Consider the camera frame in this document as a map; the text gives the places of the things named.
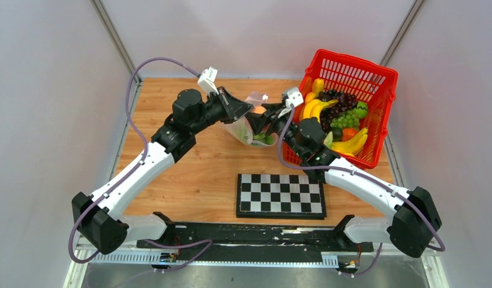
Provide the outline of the orange peach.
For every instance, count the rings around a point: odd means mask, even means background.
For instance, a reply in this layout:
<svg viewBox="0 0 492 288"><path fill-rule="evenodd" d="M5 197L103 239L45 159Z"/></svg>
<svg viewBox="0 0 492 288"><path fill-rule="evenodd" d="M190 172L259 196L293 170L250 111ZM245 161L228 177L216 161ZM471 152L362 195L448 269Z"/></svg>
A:
<svg viewBox="0 0 492 288"><path fill-rule="evenodd" d="M252 113L255 113L255 114L258 114L258 115L261 115L263 113L266 112L266 108L259 105L259 106L255 106L254 109L251 111Z"/></svg>

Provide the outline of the green napa cabbage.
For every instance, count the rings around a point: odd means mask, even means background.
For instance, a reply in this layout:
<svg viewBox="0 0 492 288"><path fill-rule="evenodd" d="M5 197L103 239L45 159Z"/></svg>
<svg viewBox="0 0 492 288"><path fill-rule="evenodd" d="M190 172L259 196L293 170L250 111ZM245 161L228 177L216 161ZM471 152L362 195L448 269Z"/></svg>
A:
<svg viewBox="0 0 492 288"><path fill-rule="evenodd" d="M241 119L235 123L235 137L247 146L269 147L275 144L276 138L271 134L260 132L254 134L246 119Z"/></svg>

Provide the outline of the clear zip top bag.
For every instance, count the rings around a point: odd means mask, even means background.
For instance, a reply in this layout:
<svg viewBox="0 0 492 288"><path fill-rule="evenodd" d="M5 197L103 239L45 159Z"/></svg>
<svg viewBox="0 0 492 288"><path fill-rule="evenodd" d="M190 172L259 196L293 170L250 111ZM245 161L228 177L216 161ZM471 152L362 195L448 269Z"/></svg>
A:
<svg viewBox="0 0 492 288"><path fill-rule="evenodd" d="M266 104L268 100L269 96L267 94L252 92L245 101L254 106L254 112L264 112L265 109L262 107L262 104ZM224 129L235 139L247 146L270 147L274 146L278 140L278 136L275 133L267 134L265 128L261 132L255 133L246 117L242 117L231 124L224 124Z"/></svg>

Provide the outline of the green grapes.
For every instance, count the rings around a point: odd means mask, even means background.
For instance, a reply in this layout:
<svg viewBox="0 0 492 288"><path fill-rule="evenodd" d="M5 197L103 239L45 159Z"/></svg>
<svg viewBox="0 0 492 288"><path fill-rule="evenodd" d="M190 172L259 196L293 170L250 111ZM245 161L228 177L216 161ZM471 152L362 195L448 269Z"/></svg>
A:
<svg viewBox="0 0 492 288"><path fill-rule="evenodd" d="M338 117L334 118L330 124L331 127L337 128L354 128L359 129L360 120L355 111L344 112Z"/></svg>

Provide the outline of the red plastic basket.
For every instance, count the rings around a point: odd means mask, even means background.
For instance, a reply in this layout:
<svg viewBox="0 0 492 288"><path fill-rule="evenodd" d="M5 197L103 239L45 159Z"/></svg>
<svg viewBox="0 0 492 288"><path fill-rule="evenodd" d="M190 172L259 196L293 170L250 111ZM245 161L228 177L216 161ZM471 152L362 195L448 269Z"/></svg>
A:
<svg viewBox="0 0 492 288"><path fill-rule="evenodd" d="M313 81L318 78L324 80L325 89L353 94L368 105L368 115L360 120L360 127L368 128L368 139L357 156L345 158L358 168L375 168L388 135L388 120L395 100L398 73L359 57L319 49L299 84L303 96L311 91Z"/></svg>

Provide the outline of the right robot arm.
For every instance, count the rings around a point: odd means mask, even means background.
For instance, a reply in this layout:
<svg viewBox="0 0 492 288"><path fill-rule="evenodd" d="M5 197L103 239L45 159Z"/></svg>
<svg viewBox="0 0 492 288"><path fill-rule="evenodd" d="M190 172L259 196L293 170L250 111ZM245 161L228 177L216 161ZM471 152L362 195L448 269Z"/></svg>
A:
<svg viewBox="0 0 492 288"><path fill-rule="evenodd" d="M361 170L324 144L326 133L316 118L296 124L294 114L294 107L268 104L265 112L248 112L246 119L256 133L267 130L277 134L278 145L285 143L301 159L299 165L287 163L278 147L278 158L283 165L345 190L383 214L382 218L370 220L351 216L334 234L339 249L347 251L362 242L390 243L412 258L421 257L428 248L446 250L437 233L442 221L426 189L399 187Z"/></svg>

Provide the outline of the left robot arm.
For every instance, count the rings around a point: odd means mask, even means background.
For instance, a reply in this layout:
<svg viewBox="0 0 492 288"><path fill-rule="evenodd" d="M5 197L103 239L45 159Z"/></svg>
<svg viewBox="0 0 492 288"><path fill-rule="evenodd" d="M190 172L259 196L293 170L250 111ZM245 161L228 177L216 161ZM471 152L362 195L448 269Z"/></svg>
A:
<svg viewBox="0 0 492 288"><path fill-rule="evenodd" d="M119 174L86 196L72 200L78 231L101 254L110 254L123 243L149 239L159 247L170 247L175 231L168 218L156 212L127 216L124 211L158 175L177 163L195 144L196 134L216 122L231 124L254 109L253 104L230 95L224 87L204 101L196 89L181 91L172 113L152 136L147 147Z"/></svg>

